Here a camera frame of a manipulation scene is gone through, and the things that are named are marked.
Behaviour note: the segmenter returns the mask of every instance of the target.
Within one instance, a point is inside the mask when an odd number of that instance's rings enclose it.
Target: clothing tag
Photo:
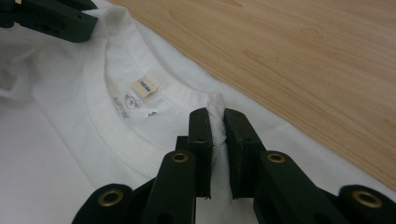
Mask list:
[[[142,77],[136,82],[132,83],[132,88],[141,96],[147,97],[156,92],[158,89],[147,77]]]

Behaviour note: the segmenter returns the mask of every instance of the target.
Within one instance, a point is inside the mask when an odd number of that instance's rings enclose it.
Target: brass grommet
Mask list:
[[[189,159],[189,156],[187,156],[186,154],[183,154],[183,153],[177,153],[177,154],[172,155],[172,161],[174,161],[174,162],[181,163],[181,162],[187,161],[188,159]]]
[[[366,205],[367,207],[380,208],[383,205],[382,201],[378,197],[365,190],[355,190],[352,192],[352,196],[356,201]]]
[[[275,162],[275,163],[282,163],[285,161],[285,158],[277,153],[272,153],[267,156],[268,161]]]
[[[106,192],[102,193],[98,202],[103,207],[113,206],[119,203],[123,198],[123,193],[119,189],[109,189]]]

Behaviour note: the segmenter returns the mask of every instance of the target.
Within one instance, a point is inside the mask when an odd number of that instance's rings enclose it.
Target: black plastic part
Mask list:
[[[11,11],[9,2],[3,1],[0,8],[6,10],[0,10],[0,26],[5,28],[12,27],[15,21],[43,34],[81,43],[90,39],[97,23],[97,18],[80,11],[95,8],[88,0],[72,0],[67,5],[63,4],[66,1],[23,0],[21,4],[14,3]]]
[[[91,0],[55,0],[64,4],[65,6],[72,7],[78,11],[97,9],[98,7]]]
[[[263,152],[258,170],[263,184],[255,199],[270,200],[282,224],[349,223],[288,155]]]
[[[376,190],[364,186],[345,186],[338,196],[339,209],[356,224],[396,223],[396,203]]]
[[[195,222],[195,156],[177,150],[166,154],[141,224]]]
[[[188,150],[189,149],[189,137],[178,136],[176,140],[175,150]]]
[[[15,0],[0,0],[0,27],[11,28],[14,26]]]
[[[134,190],[132,202],[129,206],[128,216],[125,217],[125,223],[139,224],[146,209],[146,205],[154,186],[155,178]]]
[[[132,199],[133,191],[127,186],[110,184],[101,187],[82,205],[73,224],[125,224]]]
[[[233,198],[253,198],[259,180],[256,165],[265,147],[243,113],[225,109],[224,124]]]
[[[196,158],[196,197],[210,198],[213,139],[206,108],[190,113],[188,151]]]

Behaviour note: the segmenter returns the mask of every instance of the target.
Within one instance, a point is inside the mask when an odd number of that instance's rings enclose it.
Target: white t-shirt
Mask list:
[[[289,154],[320,188],[361,184],[394,192],[285,120],[218,82],[126,9],[99,7],[90,41],[73,44],[16,26],[0,30],[0,223],[70,223],[110,183],[154,177],[189,114],[207,107],[214,138],[212,200],[196,223],[257,223],[252,200],[232,200],[222,113],[245,113],[269,150]],[[158,88],[140,96],[146,77]]]

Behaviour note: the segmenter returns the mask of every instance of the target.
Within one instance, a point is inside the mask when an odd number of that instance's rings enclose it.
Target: wooden table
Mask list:
[[[112,0],[396,190],[394,0]]]

